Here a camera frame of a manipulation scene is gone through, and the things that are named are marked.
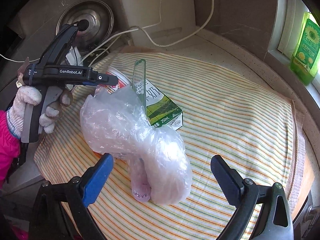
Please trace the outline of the pink sleeved left forearm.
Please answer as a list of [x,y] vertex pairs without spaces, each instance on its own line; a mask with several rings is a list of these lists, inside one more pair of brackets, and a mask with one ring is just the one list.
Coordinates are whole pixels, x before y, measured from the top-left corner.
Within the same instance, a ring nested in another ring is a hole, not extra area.
[[1,135],[0,135],[0,186],[5,182],[8,170],[14,158],[20,155],[20,141],[14,137],[8,128],[7,113],[1,111]]

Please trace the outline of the white gloved left hand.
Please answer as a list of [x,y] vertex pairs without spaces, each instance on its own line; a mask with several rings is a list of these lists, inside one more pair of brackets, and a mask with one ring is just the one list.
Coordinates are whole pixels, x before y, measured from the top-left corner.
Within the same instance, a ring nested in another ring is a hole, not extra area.
[[[26,106],[37,106],[41,100],[42,95],[35,87],[22,85],[18,89],[13,105],[6,111],[7,126],[11,135],[17,139],[21,138]],[[56,121],[62,116],[62,107],[68,107],[72,102],[72,93],[65,89],[57,101],[48,104],[45,112],[39,118],[39,124],[45,133],[53,133]]]

